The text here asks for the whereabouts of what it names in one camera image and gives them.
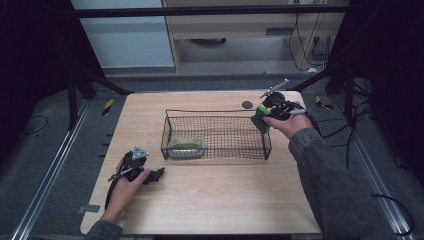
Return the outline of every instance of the black wire basket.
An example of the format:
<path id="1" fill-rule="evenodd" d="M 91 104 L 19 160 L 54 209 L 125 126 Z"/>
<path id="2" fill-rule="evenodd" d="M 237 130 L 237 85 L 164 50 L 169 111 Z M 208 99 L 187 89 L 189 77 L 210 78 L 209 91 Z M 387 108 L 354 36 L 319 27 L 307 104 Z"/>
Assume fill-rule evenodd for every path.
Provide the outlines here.
<path id="1" fill-rule="evenodd" d="M 235 111 L 166 110 L 161 150 L 165 159 L 250 158 L 267 160 L 269 133 Z"/>

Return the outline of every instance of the gray floor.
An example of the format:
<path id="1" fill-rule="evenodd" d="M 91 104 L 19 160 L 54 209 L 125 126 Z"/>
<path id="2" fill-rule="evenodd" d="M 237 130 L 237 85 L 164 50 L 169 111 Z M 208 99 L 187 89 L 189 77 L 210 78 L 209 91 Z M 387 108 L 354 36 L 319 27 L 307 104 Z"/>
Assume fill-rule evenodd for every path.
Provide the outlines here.
<path id="1" fill-rule="evenodd" d="M 132 78 L 114 77 L 110 80 L 137 92 L 245 90 L 265 89 L 280 83 L 284 78 L 291 80 L 290 87 L 313 74 L 294 66 L 287 46 L 279 38 L 227 39 L 224 44 L 187 41 L 184 47 L 178 74 L 146 74 Z M 337 110 L 315 104 L 317 95 L 325 95 L 325 82 L 320 81 L 302 92 L 307 108 L 320 121 L 323 135 L 343 126 Z M 113 134 L 125 101 L 125 96 L 119 96 L 98 84 L 95 87 L 98 91 L 95 100 L 83 101 L 78 98 L 79 106 L 89 103 L 87 117 L 32 228 L 31 235 L 34 238 L 82 237 L 79 226 L 83 215 L 77 209 L 88 204 L 103 156 L 107 152 L 107 144 L 111 140 L 110 134 Z M 111 111 L 108 116 L 102 116 L 105 102 L 111 98 L 114 99 Z M 340 98 L 342 95 L 335 96 L 336 100 Z M 363 100 L 362 97 L 355 97 L 354 103 Z M 66 92 L 59 92 L 40 101 L 34 109 L 34 116 L 42 117 L 34 117 L 29 121 L 24 130 L 27 134 L 22 136 L 9 156 L 9 166 L 1 169 L 0 236 L 4 239 L 9 238 L 22 219 L 66 135 L 69 121 L 67 111 Z M 415 238 L 424 239 L 424 188 L 412 171 L 396 167 L 395 156 L 377 124 L 368 116 L 358 122 L 357 138 L 365 146 L 391 195 L 408 207 L 414 216 Z M 329 145 L 338 145 L 345 143 L 346 139 L 347 132 L 342 132 L 326 141 Z M 346 148 L 332 149 L 344 161 Z M 355 149 L 351 149 L 350 156 L 351 170 L 358 175 L 361 184 L 370 187 Z"/>

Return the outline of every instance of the black metal pole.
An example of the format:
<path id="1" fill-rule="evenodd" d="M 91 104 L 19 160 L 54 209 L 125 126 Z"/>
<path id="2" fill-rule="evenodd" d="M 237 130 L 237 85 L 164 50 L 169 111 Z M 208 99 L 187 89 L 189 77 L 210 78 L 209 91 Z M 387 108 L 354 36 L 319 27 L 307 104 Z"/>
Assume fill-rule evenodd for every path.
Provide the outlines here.
<path id="1" fill-rule="evenodd" d="M 58 16 L 78 18 L 153 17 L 189 15 L 235 15 L 235 14 L 284 14 L 284 13 L 344 13 L 358 6 L 349 4 L 331 5 L 256 5 L 256 6 L 211 6 L 211 7 L 165 7 L 126 9 L 83 9 L 53 11 Z"/>

